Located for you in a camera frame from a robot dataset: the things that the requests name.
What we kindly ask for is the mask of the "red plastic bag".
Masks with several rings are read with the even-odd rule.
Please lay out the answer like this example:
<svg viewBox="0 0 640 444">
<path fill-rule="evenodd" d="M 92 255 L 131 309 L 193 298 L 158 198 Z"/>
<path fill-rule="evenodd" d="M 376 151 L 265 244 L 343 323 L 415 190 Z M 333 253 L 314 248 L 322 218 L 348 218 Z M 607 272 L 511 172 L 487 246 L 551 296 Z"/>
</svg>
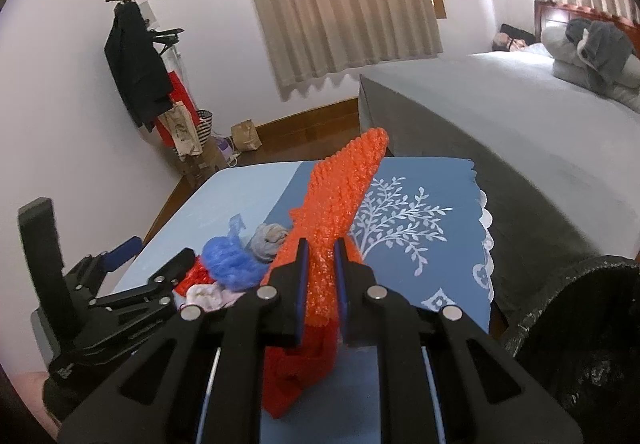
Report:
<svg viewBox="0 0 640 444">
<path fill-rule="evenodd" d="M 202 258 L 197 256 L 192 268 L 186 272 L 183 279 L 174 287 L 174 291 L 181 297 L 186 297 L 186 293 L 193 285 L 213 284 L 215 279 L 210 276 L 209 271 L 203 264 Z"/>
</svg>

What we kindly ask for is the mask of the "pink cloth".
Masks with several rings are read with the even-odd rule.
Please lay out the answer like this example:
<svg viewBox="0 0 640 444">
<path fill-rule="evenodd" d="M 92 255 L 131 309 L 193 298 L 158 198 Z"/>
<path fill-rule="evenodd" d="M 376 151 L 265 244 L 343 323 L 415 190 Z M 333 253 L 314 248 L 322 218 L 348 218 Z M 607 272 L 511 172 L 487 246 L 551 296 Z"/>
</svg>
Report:
<svg viewBox="0 0 640 444">
<path fill-rule="evenodd" d="M 192 285 L 186 292 L 186 304 L 197 305 L 204 312 L 215 312 L 231 308 L 242 296 L 244 291 L 231 291 L 218 282 L 213 284 Z"/>
</svg>

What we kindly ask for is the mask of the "orange bubble wrap sheet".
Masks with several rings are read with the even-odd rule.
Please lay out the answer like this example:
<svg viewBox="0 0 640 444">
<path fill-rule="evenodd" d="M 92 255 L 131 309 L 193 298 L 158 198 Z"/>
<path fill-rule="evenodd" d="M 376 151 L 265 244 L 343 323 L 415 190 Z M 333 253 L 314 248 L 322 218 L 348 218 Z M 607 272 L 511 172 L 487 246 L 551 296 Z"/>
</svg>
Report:
<svg viewBox="0 0 640 444">
<path fill-rule="evenodd" d="M 295 260 L 301 239 L 309 244 L 302 343 L 269 348 L 265 355 L 262 408 L 278 419 L 303 393 L 332 372 L 338 341 L 335 242 L 348 238 L 364 195 L 385 156 L 388 135 L 371 128 L 311 170 L 303 204 L 290 211 L 293 227 L 271 264 Z"/>
</svg>

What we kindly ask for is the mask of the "black-lined trash bin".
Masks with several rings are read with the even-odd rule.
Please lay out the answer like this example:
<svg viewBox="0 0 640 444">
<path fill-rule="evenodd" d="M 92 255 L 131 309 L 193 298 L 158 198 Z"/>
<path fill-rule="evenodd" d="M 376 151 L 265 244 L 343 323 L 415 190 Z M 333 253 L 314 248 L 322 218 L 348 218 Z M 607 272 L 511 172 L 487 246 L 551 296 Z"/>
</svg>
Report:
<svg viewBox="0 0 640 444">
<path fill-rule="evenodd" d="M 639 263 L 605 256 L 550 276 L 501 344 L 585 438 L 639 435 Z"/>
</svg>

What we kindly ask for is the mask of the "blue mesh wad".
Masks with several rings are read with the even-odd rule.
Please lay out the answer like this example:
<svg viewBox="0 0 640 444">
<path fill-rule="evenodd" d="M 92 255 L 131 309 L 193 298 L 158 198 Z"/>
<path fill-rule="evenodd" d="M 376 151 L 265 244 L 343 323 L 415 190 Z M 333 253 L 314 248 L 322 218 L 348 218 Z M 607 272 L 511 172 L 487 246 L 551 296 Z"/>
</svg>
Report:
<svg viewBox="0 0 640 444">
<path fill-rule="evenodd" d="M 257 286 L 268 270 L 243 245 L 240 234 L 246 229 L 240 215 L 229 220 L 228 234 L 207 241 L 201 260 L 209 276 L 224 288 L 237 293 Z"/>
</svg>

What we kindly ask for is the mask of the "wooden coat rack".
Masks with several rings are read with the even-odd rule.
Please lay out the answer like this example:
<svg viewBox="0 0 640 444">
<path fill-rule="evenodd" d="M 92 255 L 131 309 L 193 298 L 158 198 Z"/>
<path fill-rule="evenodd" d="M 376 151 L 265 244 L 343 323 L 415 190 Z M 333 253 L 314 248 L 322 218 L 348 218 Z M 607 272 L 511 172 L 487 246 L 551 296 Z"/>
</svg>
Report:
<svg viewBox="0 0 640 444">
<path fill-rule="evenodd" d="M 160 57 L 162 58 L 166 70 L 169 72 L 175 71 L 179 78 L 181 79 L 184 88 L 186 88 L 186 84 L 183 82 L 180 72 L 181 68 L 179 66 L 179 56 L 176 50 L 176 45 L 180 40 L 180 35 L 183 33 L 181 28 L 173 28 L 172 30 L 157 30 L 152 27 L 152 21 L 147 19 L 142 12 L 140 4 L 137 3 L 136 0 L 105 0 L 108 4 L 114 4 L 114 9 L 119 4 L 126 4 L 126 2 L 135 2 L 141 11 L 143 16 L 146 29 L 150 33 L 153 46 L 155 50 L 158 52 Z M 160 135 L 157 129 L 154 126 L 151 133 L 155 132 Z M 212 169 L 210 169 L 209 164 L 205 158 L 205 149 L 207 147 L 207 143 L 202 145 L 202 154 L 200 156 L 186 156 L 184 158 L 180 158 L 175 149 L 171 149 L 171 147 L 163 145 L 168 149 L 169 152 L 174 154 L 175 164 L 178 168 L 178 171 L 181 173 L 183 178 L 186 179 L 186 182 L 192 187 L 193 190 L 200 187 L 200 185 L 208 178 Z"/>
</svg>

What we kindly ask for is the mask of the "beige tote bag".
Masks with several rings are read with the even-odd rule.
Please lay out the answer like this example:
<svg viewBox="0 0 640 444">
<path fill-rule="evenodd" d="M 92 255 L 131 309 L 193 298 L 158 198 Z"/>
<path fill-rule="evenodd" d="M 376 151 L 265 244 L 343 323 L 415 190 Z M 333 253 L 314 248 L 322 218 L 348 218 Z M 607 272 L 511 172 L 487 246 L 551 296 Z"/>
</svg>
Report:
<svg viewBox="0 0 640 444">
<path fill-rule="evenodd" d="M 166 113 L 158 117 L 174 142 L 174 148 L 180 158 L 200 156 L 203 152 L 192 115 L 182 102 L 177 102 Z"/>
</svg>

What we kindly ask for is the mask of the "grey rolled sock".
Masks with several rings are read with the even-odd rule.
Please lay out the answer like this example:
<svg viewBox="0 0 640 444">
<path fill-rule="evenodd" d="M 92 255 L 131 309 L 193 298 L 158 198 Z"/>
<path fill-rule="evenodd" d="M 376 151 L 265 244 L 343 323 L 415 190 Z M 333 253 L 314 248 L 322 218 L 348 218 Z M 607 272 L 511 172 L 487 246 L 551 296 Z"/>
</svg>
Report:
<svg viewBox="0 0 640 444">
<path fill-rule="evenodd" d="M 262 223 L 247 244 L 250 253 L 262 263 L 270 263 L 288 237 L 288 229 L 279 223 Z"/>
</svg>

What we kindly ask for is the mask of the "striped basket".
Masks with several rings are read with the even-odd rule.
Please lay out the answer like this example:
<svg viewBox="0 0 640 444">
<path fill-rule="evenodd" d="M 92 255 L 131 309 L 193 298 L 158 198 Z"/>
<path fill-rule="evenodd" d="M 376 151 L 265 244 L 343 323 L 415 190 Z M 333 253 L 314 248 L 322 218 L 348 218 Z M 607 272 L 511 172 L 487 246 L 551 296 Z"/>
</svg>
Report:
<svg viewBox="0 0 640 444">
<path fill-rule="evenodd" d="M 198 113 L 198 126 L 196 126 L 196 133 L 198 134 L 198 141 L 201 145 L 204 145 L 210 139 L 213 130 L 213 113 L 207 110 L 197 110 Z"/>
</svg>

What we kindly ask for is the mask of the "red hanging bag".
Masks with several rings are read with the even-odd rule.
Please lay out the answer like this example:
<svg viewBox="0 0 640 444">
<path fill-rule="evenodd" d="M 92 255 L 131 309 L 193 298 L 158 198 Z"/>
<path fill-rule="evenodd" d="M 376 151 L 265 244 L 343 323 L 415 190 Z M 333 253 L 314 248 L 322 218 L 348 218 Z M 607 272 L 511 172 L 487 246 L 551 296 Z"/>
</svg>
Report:
<svg viewBox="0 0 640 444">
<path fill-rule="evenodd" d="M 163 143 L 179 155 L 198 155 L 202 152 L 198 129 L 198 112 L 175 71 L 168 73 L 172 90 L 169 92 L 171 109 L 154 120 L 154 126 Z"/>
</svg>

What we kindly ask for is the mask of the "black hanging jacket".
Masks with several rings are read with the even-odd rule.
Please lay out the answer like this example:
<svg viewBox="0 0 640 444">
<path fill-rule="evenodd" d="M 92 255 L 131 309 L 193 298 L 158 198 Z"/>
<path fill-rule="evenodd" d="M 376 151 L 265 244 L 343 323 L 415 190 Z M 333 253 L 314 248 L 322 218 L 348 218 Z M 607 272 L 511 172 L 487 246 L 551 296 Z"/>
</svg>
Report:
<svg viewBox="0 0 640 444">
<path fill-rule="evenodd" d="M 115 7 L 104 53 L 132 121 L 137 128 L 152 131 L 154 120 L 172 108 L 174 88 L 135 2 Z"/>
</svg>

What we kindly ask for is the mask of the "brown paper bag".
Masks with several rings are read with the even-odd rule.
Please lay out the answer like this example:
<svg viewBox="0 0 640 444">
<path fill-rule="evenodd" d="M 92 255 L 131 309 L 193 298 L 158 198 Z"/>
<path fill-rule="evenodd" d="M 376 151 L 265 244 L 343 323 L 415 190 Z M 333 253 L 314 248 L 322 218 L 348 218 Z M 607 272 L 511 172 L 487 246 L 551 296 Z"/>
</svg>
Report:
<svg viewBox="0 0 640 444">
<path fill-rule="evenodd" d="M 262 146 L 252 119 L 246 119 L 231 127 L 231 139 L 239 152 L 254 152 Z"/>
</svg>

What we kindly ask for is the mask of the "grey bed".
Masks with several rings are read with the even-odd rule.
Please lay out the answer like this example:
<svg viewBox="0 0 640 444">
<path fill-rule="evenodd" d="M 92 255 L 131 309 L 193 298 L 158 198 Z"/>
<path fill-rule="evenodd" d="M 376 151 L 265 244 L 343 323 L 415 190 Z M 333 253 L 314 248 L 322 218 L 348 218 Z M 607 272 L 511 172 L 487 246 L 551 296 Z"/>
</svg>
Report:
<svg viewBox="0 0 640 444">
<path fill-rule="evenodd" d="M 639 250 L 639 115 L 552 66 L 536 48 L 385 63 L 360 77 L 360 125 L 383 128 L 393 155 L 472 161 L 506 314 L 556 269 Z"/>
</svg>

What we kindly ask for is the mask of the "grey folded duvet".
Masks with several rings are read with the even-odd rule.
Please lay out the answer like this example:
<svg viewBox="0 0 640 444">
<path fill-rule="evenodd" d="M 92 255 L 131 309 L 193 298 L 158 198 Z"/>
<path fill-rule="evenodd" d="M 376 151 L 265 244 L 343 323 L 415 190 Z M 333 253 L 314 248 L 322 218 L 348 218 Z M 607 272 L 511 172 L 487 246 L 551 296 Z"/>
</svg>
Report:
<svg viewBox="0 0 640 444">
<path fill-rule="evenodd" d="M 630 57 L 619 82 L 611 87 L 597 88 L 590 84 L 586 65 L 578 58 L 576 48 L 567 40 L 566 27 L 567 25 L 548 26 L 541 35 L 544 48 L 554 59 L 552 74 L 564 82 L 571 82 L 599 94 L 602 98 L 622 103 L 631 111 L 639 113 L 639 58 L 637 54 Z"/>
</svg>

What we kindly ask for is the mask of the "black bag behind bed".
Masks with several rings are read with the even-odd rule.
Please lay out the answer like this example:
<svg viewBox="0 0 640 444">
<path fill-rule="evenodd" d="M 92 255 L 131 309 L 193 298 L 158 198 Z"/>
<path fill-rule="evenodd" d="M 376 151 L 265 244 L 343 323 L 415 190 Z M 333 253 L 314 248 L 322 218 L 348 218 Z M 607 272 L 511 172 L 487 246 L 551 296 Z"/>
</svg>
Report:
<svg viewBox="0 0 640 444">
<path fill-rule="evenodd" d="M 502 24 L 491 41 L 492 51 L 511 52 L 523 50 L 536 42 L 536 36 L 509 24 Z"/>
</svg>

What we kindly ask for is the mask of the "dark grey towel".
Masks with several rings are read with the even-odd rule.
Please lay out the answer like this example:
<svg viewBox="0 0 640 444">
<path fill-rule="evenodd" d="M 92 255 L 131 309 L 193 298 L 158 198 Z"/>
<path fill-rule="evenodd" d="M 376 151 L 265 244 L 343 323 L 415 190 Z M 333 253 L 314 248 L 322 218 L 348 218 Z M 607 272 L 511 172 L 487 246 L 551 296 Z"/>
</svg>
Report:
<svg viewBox="0 0 640 444">
<path fill-rule="evenodd" d="M 597 88 L 619 82 L 630 57 L 636 54 L 629 36 L 612 22 L 571 19 L 565 36 L 586 65 L 590 84 Z"/>
</svg>

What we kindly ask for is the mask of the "wooden headboard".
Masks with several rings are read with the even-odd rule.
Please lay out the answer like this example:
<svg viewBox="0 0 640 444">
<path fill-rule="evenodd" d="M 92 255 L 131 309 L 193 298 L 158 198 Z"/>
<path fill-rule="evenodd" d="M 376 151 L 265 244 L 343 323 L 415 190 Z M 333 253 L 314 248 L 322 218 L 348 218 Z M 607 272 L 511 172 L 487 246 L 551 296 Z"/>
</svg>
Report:
<svg viewBox="0 0 640 444">
<path fill-rule="evenodd" d="M 540 40 L 546 27 L 566 25 L 570 20 L 578 18 L 613 23 L 630 38 L 634 48 L 639 49 L 640 28 L 638 23 L 597 9 L 575 6 L 574 4 L 557 4 L 552 1 L 535 1 L 535 36 Z"/>
</svg>

